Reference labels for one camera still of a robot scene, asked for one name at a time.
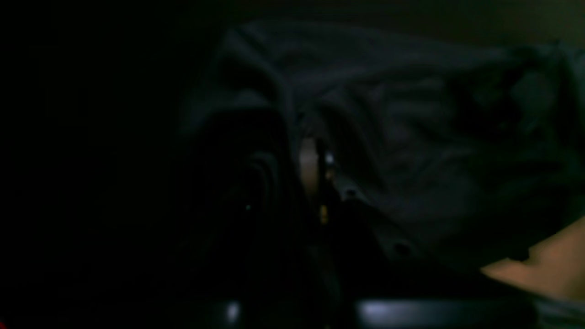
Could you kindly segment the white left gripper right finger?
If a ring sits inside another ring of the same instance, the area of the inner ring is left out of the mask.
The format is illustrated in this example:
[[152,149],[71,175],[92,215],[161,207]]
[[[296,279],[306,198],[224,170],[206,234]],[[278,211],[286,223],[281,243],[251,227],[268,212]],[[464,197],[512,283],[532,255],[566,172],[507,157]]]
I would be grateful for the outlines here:
[[335,159],[320,142],[321,220],[335,301],[335,329],[417,329],[412,267],[416,246],[397,225],[336,184]]

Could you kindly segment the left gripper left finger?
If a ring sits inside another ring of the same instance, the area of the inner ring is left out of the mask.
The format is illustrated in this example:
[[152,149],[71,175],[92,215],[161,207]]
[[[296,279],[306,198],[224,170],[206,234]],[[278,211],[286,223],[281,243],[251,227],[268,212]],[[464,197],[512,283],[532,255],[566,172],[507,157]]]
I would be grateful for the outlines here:
[[248,144],[222,202],[219,248],[224,329],[319,329],[320,287],[305,248],[286,150]]

